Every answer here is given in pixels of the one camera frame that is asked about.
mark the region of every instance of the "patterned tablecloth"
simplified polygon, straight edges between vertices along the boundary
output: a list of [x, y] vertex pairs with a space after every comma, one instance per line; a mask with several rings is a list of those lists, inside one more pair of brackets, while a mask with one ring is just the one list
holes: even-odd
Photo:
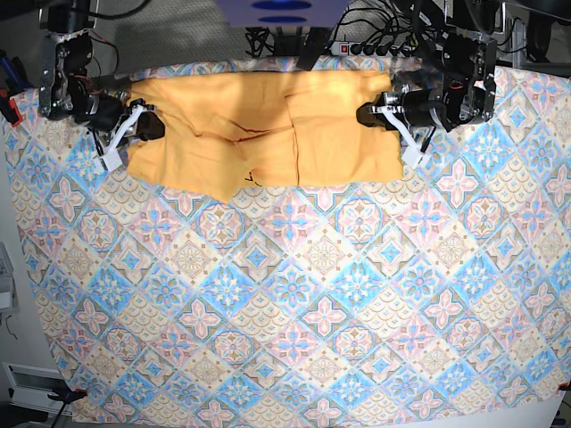
[[554, 397], [571, 375], [571, 87], [496, 81], [494, 120], [437, 133], [402, 181], [249, 188], [228, 205], [97, 174], [84, 130], [18, 96], [13, 207], [54, 360], [89, 392], [74, 419], [324, 428]]

